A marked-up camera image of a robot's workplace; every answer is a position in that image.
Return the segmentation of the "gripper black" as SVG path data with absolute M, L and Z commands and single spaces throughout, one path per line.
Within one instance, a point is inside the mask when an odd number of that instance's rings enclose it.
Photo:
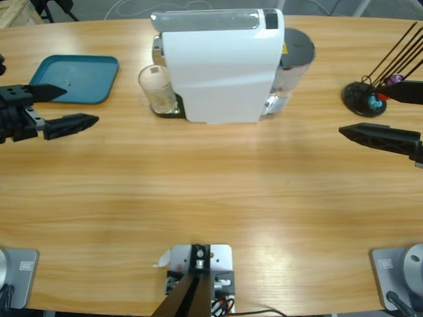
M 377 88 L 375 91 L 402 103 L 423 103 L 422 81 L 401 81 Z M 357 123 L 339 127 L 338 131 L 347 139 L 365 147 L 415 156 L 414 165 L 423 168 L 422 140 L 420 132 L 395 129 L 388 125 Z
M 45 121 L 33 108 L 34 103 L 49 102 L 66 93 L 65 89 L 50 84 L 2 86 L 1 144 L 6 139 L 13 142 L 31 139 L 37 137 L 40 131 L 44 132 L 45 140 L 57 139 L 84 131 L 99 121 L 98 116 L 88 114 L 72 114 Z

